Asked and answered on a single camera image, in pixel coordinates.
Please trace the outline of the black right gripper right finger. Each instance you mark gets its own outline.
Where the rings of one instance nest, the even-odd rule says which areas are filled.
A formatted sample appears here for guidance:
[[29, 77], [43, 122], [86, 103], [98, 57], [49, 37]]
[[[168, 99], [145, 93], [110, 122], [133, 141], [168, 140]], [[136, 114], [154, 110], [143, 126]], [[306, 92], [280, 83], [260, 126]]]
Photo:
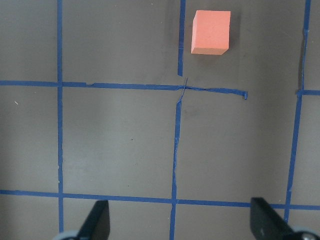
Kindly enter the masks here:
[[250, 200], [250, 230], [256, 240], [284, 240], [294, 233], [262, 197]]

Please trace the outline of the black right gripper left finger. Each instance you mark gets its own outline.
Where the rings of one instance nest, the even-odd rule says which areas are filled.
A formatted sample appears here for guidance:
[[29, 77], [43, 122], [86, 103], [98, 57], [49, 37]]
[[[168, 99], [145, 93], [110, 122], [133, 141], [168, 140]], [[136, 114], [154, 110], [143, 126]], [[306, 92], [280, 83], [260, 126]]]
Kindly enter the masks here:
[[110, 231], [109, 202], [107, 200], [98, 200], [81, 226], [76, 239], [107, 240]]

